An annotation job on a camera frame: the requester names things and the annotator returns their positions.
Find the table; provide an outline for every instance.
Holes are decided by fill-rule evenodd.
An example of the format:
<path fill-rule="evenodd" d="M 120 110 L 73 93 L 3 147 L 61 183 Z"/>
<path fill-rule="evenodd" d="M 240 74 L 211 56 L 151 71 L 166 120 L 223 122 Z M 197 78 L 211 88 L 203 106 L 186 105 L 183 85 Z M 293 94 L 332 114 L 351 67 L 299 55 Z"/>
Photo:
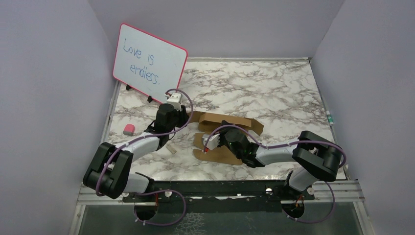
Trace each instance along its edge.
<path fill-rule="evenodd" d="M 286 141 L 301 131 L 312 131 L 333 141 L 323 103 L 308 61 L 191 61 L 179 86 L 193 100 L 195 110 L 255 118 L 264 124 L 262 143 Z M 121 84 L 108 127 L 110 143 L 132 139 L 122 133 L 126 124 L 135 135 L 155 119 L 158 103 Z M 155 180 L 262 180 L 285 179 L 297 163 L 276 163 L 262 168 L 200 161 L 193 156 L 197 123 L 189 124 L 165 147 L 132 163 L 131 172 Z M 345 179 L 339 169 L 337 179 Z"/>

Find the red whiteboard frame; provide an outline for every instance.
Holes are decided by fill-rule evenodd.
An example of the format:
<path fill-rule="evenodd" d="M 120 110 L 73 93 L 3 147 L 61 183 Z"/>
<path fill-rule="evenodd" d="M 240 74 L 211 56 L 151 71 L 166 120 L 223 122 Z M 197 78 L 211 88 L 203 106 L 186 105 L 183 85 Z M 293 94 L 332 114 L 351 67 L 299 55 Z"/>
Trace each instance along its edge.
<path fill-rule="evenodd" d="M 116 49 L 116 52 L 115 52 L 114 65 L 113 65 L 113 77 L 114 77 L 116 80 L 118 80 L 118 81 L 120 81 L 120 82 L 124 83 L 125 85 L 128 85 L 128 84 L 126 84 L 125 82 L 121 81 L 120 79 L 118 79 L 117 77 L 115 77 L 115 76 L 114 76 L 115 59 L 116 59 L 116 55 L 117 55 L 117 53 L 118 53 L 119 35 L 120 35 L 120 33 L 121 33 L 121 27 L 122 27 L 123 25 L 126 25 L 126 26 L 128 26 L 128 27 L 131 27 L 131 28 L 133 28 L 133 29 L 135 29 L 135 30 L 138 30 L 138 31 L 142 32 L 142 33 L 148 34 L 148 35 L 150 35 L 150 36 L 152 36 L 152 37 L 154 37 L 154 38 L 157 38 L 157 39 L 159 39 L 159 40 L 162 40 L 163 42 L 166 42 L 166 43 L 169 43 L 170 45 L 173 45 L 173 46 L 175 46 L 175 47 L 178 47 L 178 48 L 180 48 L 180 49 L 182 49 L 182 50 L 184 50 L 184 51 L 186 52 L 186 58 L 184 59 L 184 64 L 183 64 L 183 68 L 182 68 L 182 73 L 180 74 L 179 82 L 177 83 L 177 87 L 176 87 L 176 89 L 178 89 L 178 88 L 179 88 L 179 85 L 180 85 L 180 81 L 182 80 L 182 75 L 183 75 L 183 71 L 184 71 L 184 66 L 186 65 L 186 62 L 187 62 L 187 57 L 189 56 L 188 51 L 187 51 L 185 48 L 181 47 L 181 46 L 178 46 L 178 45 L 176 45 L 176 44 L 174 44 L 174 43 L 171 43 L 171 42 L 169 42 L 169 41 L 166 41 L 166 40 L 165 40 L 165 39 L 163 39 L 163 38 L 157 37 L 157 36 L 155 36 L 155 35 L 153 35 L 153 34 L 151 34 L 151 33 L 148 33 L 148 32 L 146 32 L 146 31 L 144 31 L 144 30 L 141 30 L 141 29 L 139 29 L 139 28 L 136 28 L 136 27 L 134 27 L 134 26 L 132 26 L 132 25 L 129 25 L 129 24 L 127 24 L 127 23 L 122 23 L 122 24 L 119 26 L 119 34 L 118 34 L 118 41 L 117 41 L 117 49 Z M 134 88 L 134 90 L 136 90 L 136 91 L 138 91 L 138 92 L 142 93 L 143 95 L 145 95 L 145 96 L 147 96 L 147 97 L 149 96 L 148 94 L 146 94 L 146 93 L 144 93 L 144 92 L 140 91 L 139 89 L 137 89 L 137 88 L 135 88 L 135 87 L 131 87 L 131 88 Z M 157 99 L 154 99 L 154 98 L 153 98 L 153 100 L 157 101 L 157 102 L 158 102 L 158 103 L 160 103 L 160 104 L 162 104 L 162 103 L 163 103 L 163 102 L 161 102 L 161 101 L 159 101 L 159 100 L 157 100 Z"/>

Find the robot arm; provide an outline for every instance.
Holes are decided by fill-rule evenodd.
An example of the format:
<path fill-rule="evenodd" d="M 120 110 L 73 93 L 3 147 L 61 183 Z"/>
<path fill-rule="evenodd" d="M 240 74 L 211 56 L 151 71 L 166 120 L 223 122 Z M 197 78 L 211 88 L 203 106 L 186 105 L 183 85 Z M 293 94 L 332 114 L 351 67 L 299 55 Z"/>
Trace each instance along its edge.
<path fill-rule="evenodd" d="M 203 143 L 206 143 L 207 138 L 208 135 L 203 136 Z M 329 142 L 310 131 L 301 132 L 298 140 Z M 342 156 L 338 149 L 324 144 L 299 143 L 281 148 L 264 148 L 254 142 L 249 142 L 241 130 L 232 127 L 223 128 L 219 133 L 212 136 L 207 143 L 208 149 L 221 146 L 226 146 L 236 158 L 241 159 L 244 164 L 253 168 L 280 162 L 295 161 L 300 163 L 300 168 L 289 173 L 284 186 L 284 193 L 294 198 L 318 180 L 335 181 Z"/>
<path fill-rule="evenodd" d="M 162 148 L 169 140 L 168 135 L 162 134 L 169 133 L 174 128 L 182 127 L 186 124 L 189 116 L 186 113 L 185 106 L 181 105 L 181 98 L 182 95 L 180 93 L 173 93 L 165 104 L 159 106 L 156 119 L 140 136 L 136 137 L 136 139 L 144 137 L 143 139 L 131 144 L 129 142 L 117 145 L 107 142 L 102 143 L 85 173 L 83 184 L 95 189 L 99 176 L 106 166 L 109 157 L 117 148 L 125 145 L 107 166 L 99 191 L 115 199 L 123 192 L 143 193 L 151 190 L 151 184 L 154 180 L 139 173 L 130 173 L 131 163 L 148 153 Z"/>

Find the cardboard box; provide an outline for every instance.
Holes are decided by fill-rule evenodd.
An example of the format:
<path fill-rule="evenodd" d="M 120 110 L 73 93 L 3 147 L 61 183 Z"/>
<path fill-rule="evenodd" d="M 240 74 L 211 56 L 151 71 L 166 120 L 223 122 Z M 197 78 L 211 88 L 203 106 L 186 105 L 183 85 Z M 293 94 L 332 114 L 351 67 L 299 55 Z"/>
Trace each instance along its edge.
<path fill-rule="evenodd" d="M 210 161 L 210 162 L 217 162 L 217 163 L 225 163 L 231 165 L 242 165 L 242 161 L 237 159 L 232 152 L 222 146 L 220 148 L 216 148 L 214 150 L 209 150 L 207 153 L 203 153 L 203 143 L 202 143 L 202 136 L 203 134 L 210 134 L 216 128 L 221 125 L 222 120 L 225 120 L 229 123 L 235 124 L 244 128 L 245 130 L 253 130 L 258 135 L 261 135 L 264 125 L 262 125 L 259 121 L 253 118 L 245 118 L 245 117 L 235 117 L 235 116 L 228 116 L 222 114 L 212 114 L 200 111 L 194 111 L 193 117 L 190 120 L 192 122 L 198 122 L 199 131 L 203 133 L 196 133 L 194 136 L 193 144 L 198 147 L 199 149 L 193 150 L 193 155 L 201 160 L 201 161 Z"/>

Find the metal frame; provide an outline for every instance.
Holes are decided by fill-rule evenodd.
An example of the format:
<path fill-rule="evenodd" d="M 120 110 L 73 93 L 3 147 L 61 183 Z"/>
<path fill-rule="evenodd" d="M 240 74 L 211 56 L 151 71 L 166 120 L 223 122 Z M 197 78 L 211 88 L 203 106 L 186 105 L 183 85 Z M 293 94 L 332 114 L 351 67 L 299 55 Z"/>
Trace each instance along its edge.
<path fill-rule="evenodd" d="M 188 61 L 248 61 L 248 60 L 286 60 L 286 59 L 223 59 L 223 58 L 188 58 Z M 289 61 L 308 61 L 308 58 L 296 58 L 296 59 L 287 59 Z M 105 123 L 105 127 L 101 136 L 101 142 L 104 142 L 108 138 L 109 130 L 112 123 L 112 116 L 114 114 L 116 102 L 118 99 L 118 93 L 120 89 L 121 83 L 119 81 L 116 82 L 113 97 L 111 99 L 111 103 L 109 106 L 107 119 Z M 324 103 L 323 97 L 322 102 L 323 106 L 326 109 L 326 105 Z M 335 133 L 332 127 L 330 127 L 333 137 L 335 138 Z M 335 182 L 330 183 L 330 186 L 333 189 L 334 196 L 336 198 L 336 202 L 353 202 L 357 218 L 360 223 L 360 227 L 363 231 L 363 235 L 374 235 L 374 230 L 368 217 L 364 205 L 365 198 L 363 196 L 362 189 L 360 188 L 360 184 L 357 180 L 338 180 Z M 305 201 L 305 203 L 329 203 L 332 202 L 331 192 L 328 189 L 325 182 L 318 181 L 312 185 L 315 191 L 315 199 L 310 201 Z M 293 203 L 294 201 L 285 200 L 281 201 L 282 204 Z M 73 216 L 72 224 L 69 230 L 70 235 L 77 235 L 80 232 L 82 220 L 85 213 L 85 207 L 88 205 L 146 205 L 146 206 L 155 206 L 156 204 L 153 202 L 140 202 L 140 203 L 125 203 L 122 201 L 122 197 L 118 197 L 117 199 L 111 199 L 109 197 L 98 197 L 95 194 L 95 191 L 81 185 L 78 200 L 76 203 L 75 213 Z"/>

